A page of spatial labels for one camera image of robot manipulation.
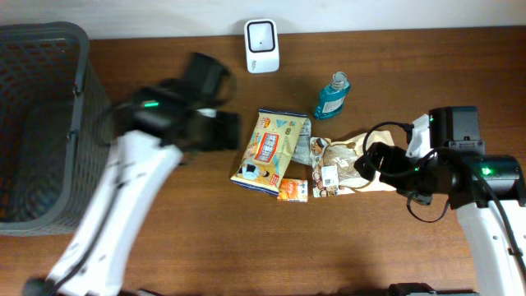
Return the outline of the small orange snack packet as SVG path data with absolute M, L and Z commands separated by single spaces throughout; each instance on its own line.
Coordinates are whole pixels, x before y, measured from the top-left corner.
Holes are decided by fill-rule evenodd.
M 307 180 L 284 178 L 279 185 L 279 201 L 308 202 Z

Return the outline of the beige PanTree snack pouch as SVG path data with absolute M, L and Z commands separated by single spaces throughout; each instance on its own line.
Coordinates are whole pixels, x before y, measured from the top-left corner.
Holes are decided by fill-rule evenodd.
M 346 141 L 332 141 L 324 137 L 310 139 L 312 194 L 315 198 L 395 190 L 379 181 L 379 173 L 374 173 L 373 180 L 369 181 L 354 168 L 363 155 L 365 135 L 363 133 Z

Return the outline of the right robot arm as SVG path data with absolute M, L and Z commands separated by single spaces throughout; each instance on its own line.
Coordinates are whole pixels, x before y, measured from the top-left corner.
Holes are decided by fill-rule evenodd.
M 399 125 L 407 149 L 362 143 L 354 168 L 428 206 L 445 194 L 471 250 L 481 295 L 525 293 L 525 177 L 511 155 L 488 155 L 474 106 L 431 109 Z

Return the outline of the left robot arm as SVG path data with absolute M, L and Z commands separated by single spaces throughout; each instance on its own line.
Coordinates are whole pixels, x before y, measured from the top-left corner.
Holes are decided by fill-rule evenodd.
M 235 150 L 239 116 L 219 107 L 236 92 L 233 72 L 193 53 L 182 77 L 143 86 L 96 119 L 115 116 L 118 137 L 81 223 L 46 278 L 29 278 L 24 295 L 119 295 L 128 257 L 153 200 L 169 175 L 197 152 Z

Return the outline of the silver foil snack packet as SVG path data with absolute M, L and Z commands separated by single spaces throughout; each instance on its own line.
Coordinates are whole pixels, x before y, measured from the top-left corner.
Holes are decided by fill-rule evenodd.
M 302 125 L 292 161 L 299 164 L 311 165 L 310 158 L 311 121 L 307 118 Z

